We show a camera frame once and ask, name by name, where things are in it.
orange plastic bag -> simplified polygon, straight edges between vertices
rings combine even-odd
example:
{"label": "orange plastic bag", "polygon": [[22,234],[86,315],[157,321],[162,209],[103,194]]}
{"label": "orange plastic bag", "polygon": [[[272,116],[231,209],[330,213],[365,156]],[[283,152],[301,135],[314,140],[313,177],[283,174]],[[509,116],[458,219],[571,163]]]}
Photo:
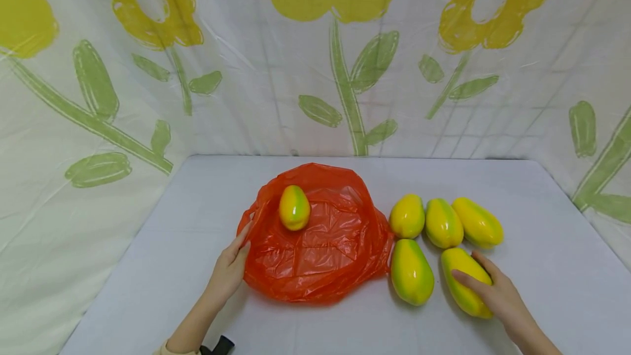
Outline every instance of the orange plastic bag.
{"label": "orange plastic bag", "polygon": [[[301,231],[287,230],[278,217],[287,185],[302,188],[311,204]],[[309,163],[286,171],[259,190],[237,233],[252,213],[244,279],[275,300],[332,304],[389,271],[394,234],[352,170]]]}

toy papaya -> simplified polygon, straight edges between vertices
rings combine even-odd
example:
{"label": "toy papaya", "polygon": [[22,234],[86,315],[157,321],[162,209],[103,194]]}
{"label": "toy papaya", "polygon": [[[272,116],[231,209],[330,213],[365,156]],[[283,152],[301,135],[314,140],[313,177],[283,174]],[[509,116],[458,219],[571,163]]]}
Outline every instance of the toy papaya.
{"label": "toy papaya", "polygon": [[298,231],[307,226],[311,205],[302,188],[290,185],[285,188],[278,204],[280,221],[287,229]]}
{"label": "toy papaya", "polygon": [[415,240],[396,242],[390,269],[394,290],[402,300],[420,306],[432,296],[433,272]]}
{"label": "toy papaya", "polygon": [[504,240],[504,231],[497,218],[466,197],[459,197],[452,207],[464,227],[464,237],[476,247],[493,248]]}
{"label": "toy papaya", "polygon": [[460,218],[445,199],[428,202],[425,231],[430,241],[439,248],[457,247],[464,236]]}
{"label": "toy papaya", "polygon": [[425,225],[423,200],[415,194],[406,194],[390,211],[389,222],[391,230],[399,238],[414,239]]}
{"label": "toy papaya", "polygon": [[493,313],[491,313],[491,310],[482,302],[480,296],[476,295],[472,290],[466,288],[466,286],[461,283],[458,283],[458,281],[454,279],[451,271],[456,269],[472,276],[478,281],[482,281],[482,283],[493,285],[489,273],[487,273],[472,256],[467,254],[465,250],[462,250],[462,248],[449,248],[443,251],[443,254],[440,256],[440,264],[443,266],[443,274],[447,281],[449,292],[451,292],[451,296],[453,296],[460,309],[472,317],[485,319],[493,317]]}

white table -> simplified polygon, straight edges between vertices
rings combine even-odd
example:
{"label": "white table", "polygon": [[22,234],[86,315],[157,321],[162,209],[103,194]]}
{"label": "white table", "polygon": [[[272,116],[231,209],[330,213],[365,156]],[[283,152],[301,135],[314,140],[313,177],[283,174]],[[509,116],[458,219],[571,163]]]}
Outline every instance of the white table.
{"label": "white table", "polygon": [[[150,354],[198,298],[258,189],[311,161],[356,171],[386,215],[406,193],[424,201],[473,198],[503,223],[504,243],[490,257],[566,355],[630,353],[631,273],[538,163],[195,156],[175,175],[61,354]],[[399,301],[385,277],[327,308],[278,304],[244,284],[204,343],[213,348],[224,334],[236,343],[234,355],[518,354],[498,321],[457,308],[440,252],[425,237],[419,242],[439,282],[420,308]]]}

black object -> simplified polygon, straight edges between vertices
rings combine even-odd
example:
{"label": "black object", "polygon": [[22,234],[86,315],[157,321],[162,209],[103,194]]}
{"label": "black object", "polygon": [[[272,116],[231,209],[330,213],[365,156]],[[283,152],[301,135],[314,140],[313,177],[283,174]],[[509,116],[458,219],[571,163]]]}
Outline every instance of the black object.
{"label": "black object", "polygon": [[235,344],[232,341],[225,336],[221,336],[214,350],[211,351],[208,347],[201,346],[199,351],[201,352],[201,355],[228,355],[234,347]]}

left hand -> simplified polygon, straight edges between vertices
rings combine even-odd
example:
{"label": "left hand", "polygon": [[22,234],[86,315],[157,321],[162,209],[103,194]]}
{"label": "left hand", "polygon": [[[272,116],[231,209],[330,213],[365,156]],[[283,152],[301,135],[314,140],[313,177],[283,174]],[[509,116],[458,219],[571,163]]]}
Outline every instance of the left hand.
{"label": "left hand", "polygon": [[245,245],[245,236],[250,231],[252,222],[245,225],[243,230],[230,243],[215,263],[213,275],[208,281],[204,296],[210,296],[219,304],[224,305],[236,291],[243,280],[245,272],[245,260],[248,258],[250,251],[250,242]]}

